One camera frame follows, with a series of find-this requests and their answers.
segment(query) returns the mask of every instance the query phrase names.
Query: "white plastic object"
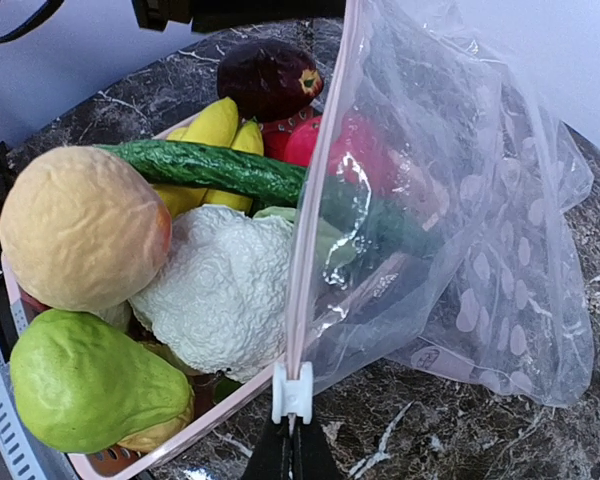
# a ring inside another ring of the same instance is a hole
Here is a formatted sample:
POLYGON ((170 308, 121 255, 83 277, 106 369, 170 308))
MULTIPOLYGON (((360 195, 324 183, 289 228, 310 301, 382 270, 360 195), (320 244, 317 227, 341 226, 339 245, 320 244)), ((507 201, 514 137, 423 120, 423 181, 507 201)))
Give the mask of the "white plastic object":
POLYGON ((0 453, 18 480, 77 479, 66 457, 42 445, 24 428, 9 394, 9 367, 0 352, 0 453))
POLYGON ((298 380, 290 380, 287 367, 277 362, 273 367, 273 396, 271 420, 279 424, 283 417, 296 415, 305 425, 311 423, 313 415, 313 365, 303 362, 298 380))

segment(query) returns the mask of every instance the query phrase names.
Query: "white wall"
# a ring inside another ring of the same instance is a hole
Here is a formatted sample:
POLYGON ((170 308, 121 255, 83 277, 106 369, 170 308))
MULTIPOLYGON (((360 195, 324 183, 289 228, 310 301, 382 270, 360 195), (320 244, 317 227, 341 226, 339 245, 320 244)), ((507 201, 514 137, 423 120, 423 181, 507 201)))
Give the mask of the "white wall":
MULTIPOLYGON (((0 35, 43 3, 2 0, 0 35)), ((23 142, 98 90, 200 38, 188 25, 141 30, 131 0, 66 0, 43 26, 0 45, 0 141, 23 142)))
POLYGON ((457 0, 515 50, 558 117, 600 148, 600 0, 457 0))

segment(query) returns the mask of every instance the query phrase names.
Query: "dark marble surface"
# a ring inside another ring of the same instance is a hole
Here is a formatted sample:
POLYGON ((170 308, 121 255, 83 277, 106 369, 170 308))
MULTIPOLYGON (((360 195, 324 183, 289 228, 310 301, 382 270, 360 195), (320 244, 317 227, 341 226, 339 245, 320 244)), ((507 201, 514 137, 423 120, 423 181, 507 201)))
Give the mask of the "dark marble surface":
MULTIPOLYGON (((302 45, 328 78, 340 33, 340 25, 329 21, 220 33, 98 92, 13 150, 10 159, 20 169, 60 144, 117 143, 162 131, 216 98, 219 58, 248 37, 302 45)), ((337 462, 351 478, 600 480, 600 152, 576 139, 595 175, 590 197, 567 215, 597 348, 591 388, 575 406, 552 409, 376 362, 316 398, 337 462)), ((268 405, 263 394, 152 474, 159 480, 239 478, 268 405)))

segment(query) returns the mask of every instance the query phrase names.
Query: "green cucumber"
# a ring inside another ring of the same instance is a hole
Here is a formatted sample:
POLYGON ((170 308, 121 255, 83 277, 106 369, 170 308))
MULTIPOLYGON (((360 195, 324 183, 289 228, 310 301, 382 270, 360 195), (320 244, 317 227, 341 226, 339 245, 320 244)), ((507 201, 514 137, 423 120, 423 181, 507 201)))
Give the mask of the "green cucumber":
MULTIPOLYGON (((196 143, 138 140, 120 145, 96 145, 129 162, 151 183, 206 187, 255 200, 259 209, 295 207, 304 186, 306 168, 260 155, 196 143)), ((378 258, 404 252, 429 258, 440 246, 438 235, 388 198, 327 176, 320 216, 341 232, 356 226, 356 237, 378 258)))
POLYGON ((261 155, 199 143, 138 140, 96 145, 129 162, 150 183, 215 188, 295 207, 306 169, 261 155))

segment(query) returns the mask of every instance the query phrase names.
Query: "black wire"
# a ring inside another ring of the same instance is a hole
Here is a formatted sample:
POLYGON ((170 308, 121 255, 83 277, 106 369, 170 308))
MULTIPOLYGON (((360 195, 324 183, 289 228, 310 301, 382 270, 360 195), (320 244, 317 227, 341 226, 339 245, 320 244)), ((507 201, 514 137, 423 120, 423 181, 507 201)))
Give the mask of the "black wire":
POLYGON ((44 22, 49 20, 51 16, 58 11, 62 6, 64 0, 47 0, 33 15, 31 15, 25 22, 15 30, 7 33, 0 37, 1 43, 8 43, 26 35, 27 33, 35 30, 44 22))

